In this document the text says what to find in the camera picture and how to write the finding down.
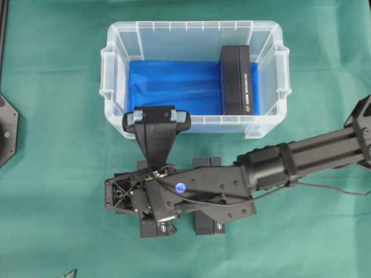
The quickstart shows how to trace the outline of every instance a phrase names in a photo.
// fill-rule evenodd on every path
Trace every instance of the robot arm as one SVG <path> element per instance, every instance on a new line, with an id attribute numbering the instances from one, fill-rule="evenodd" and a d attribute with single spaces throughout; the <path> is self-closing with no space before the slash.
<path id="1" fill-rule="evenodd" d="M 371 96 L 357 104 L 344 129 L 255 149 L 239 155 L 233 166 L 209 160 L 179 170 L 166 159 L 176 135 L 190 128 L 189 113 L 138 107 L 124 116 L 123 128 L 136 135 L 146 161 L 135 172 L 106 180 L 106 208 L 137 215 L 142 237 L 175 233 L 172 221 L 180 213 L 201 211 L 219 225 L 248 217 L 256 214 L 255 200 L 294 186 L 308 174 L 354 163 L 369 168 L 370 116 Z M 266 193 L 253 198 L 261 190 Z"/>

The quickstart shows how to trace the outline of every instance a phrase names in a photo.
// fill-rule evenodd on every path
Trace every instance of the plastic storage box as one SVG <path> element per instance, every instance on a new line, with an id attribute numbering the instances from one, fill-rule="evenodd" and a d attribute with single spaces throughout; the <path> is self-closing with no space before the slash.
<path id="1" fill-rule="evenodd" d="M 289 49 L 282 29 L 273 21 L 123 21 L 108 29 L 101 51 L 101 85 L 104 114 L 126 138 L 122 129 L 128 103 L 129 63 L 133 60 L 219 61 L 223 45 L 250 45 L 250 59 L 259 64 L 260 115 L 191 116 L 188 132 L 244 133 L 260 138 L 286 116 L 291 93 Z"/>

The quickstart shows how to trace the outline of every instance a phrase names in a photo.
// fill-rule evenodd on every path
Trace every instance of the green table surface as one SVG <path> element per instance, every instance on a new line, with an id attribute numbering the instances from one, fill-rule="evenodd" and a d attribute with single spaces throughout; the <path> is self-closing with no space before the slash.
<path id="1" fill-rule="evenodd" d="M 169 161 L 222 156 L 340 129 L 371 93 L 367 0 L 10 0 L 2 94 L 20 112 L 16 156 L 0 169 L 0 277 L 370 277 L 371 198 L 296 186 L 258 214 L 196 237 L 140 239 L 135 217 L 104 209 L 103 181 L 143 158 L 105 119 L 100 49 L 126 20 L 274 20 L 290 49 L 286 119 L 267 136 L 181 134 Z M 370 189 L 359 166 L 305 180 Z"/>

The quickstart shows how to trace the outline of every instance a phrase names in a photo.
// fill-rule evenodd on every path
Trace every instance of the black cable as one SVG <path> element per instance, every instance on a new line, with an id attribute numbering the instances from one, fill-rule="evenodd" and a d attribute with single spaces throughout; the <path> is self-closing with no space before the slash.
<path id="1" fill-rule="evenodd" d="M 340 189 L 338 187 L 335 187 L 335 186 L 321 185 L 321 184 L 309 184 L 307 182 L 297 182 L 297 184 L 299 184 L 299 185 L 305 185 L 305 186 L 310 186 L 310 187 L 316 187 L 316 188 L 330 189 L 330 190 L 338 191 L 338 192 L 343 193 L 343 194 L 355 195 L 355 196 L 362 196 L 362 197 L 366 197 L 368 194 L 371 193 L 371 191 L 368 191 L 366 193 L 350 192 L 350 191 L 342 190 L 342 189 Z"/>
<path id="2" fill-rule="evenodd" d="M 156 178 L 155 175 L 153 175 L 153 169 L 152 169 L 152 166 L 150 164 L 150 162 L 148 161 L 148 148 L 147 148 L 147 126 L 146 126 L 146 123 L 143 124 L 144 126 L 144 147 L 146 149 L 146 161 L 147 161 L 147 168 L 148 168 L 148 171 L 150 172 L 150 176 L 154 179 L 154 181 L 156 181 L 161 187 L 163 187 L 164 189 L 166 189 L 167 191 L 169 191 L 171 194 L 174 194 L 176 195 L 177 197 L 181 198 L 182 200 L 186 201 L 186 202 L 190 202 L 190 203 L 196 203 L 196 204 L 205 204 L 207 206 L 216 206 L 216 207 L 234 207 L 234 206 L 239 206 L 240 204 L 247 204 L 247 203 L 251 203 L 253 201 L 257 201 L 257 200 L 260 200 L 272 193 L 275 193 L 277 191 L 280 191 L 281 189 L 285 188 L 285 186 L 281 186 L 279 188 L 276 188 L 276 189 L 273 189 L 267 193 L 264 193 L 256 198 L 250 198 L 248 200 L 244 200 L 244 201 L 240 201 L 240 202 L 235 202 L 235 203 L 231 203 L 231 204 L 217 204 L 217 203 L 211 203 L 211 202 L 203 202 L 203 201 L 196 201 L 196 200 L 192 200 L 192 199 L 189 199 L 187 197 L 184 197 L 184 196 L 181 196 L 180 194 L 174 192 L 167 184 L 166 182 L 164 181 L 160 181 L 159 179 Z"/>

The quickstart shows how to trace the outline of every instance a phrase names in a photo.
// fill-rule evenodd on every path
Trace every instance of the blue plastic bag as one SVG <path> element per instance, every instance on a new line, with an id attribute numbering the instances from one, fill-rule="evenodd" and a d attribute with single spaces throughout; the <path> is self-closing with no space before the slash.
<path id="1" fill-rule="evenodd" d="M 252 81 L 257 82 L 257 64 L 253 64 Z M 132 61 L 128 111 L 136 106 L 174 105 L 191 115 L 222 115 L 219 66 L 218 62 Z"/>

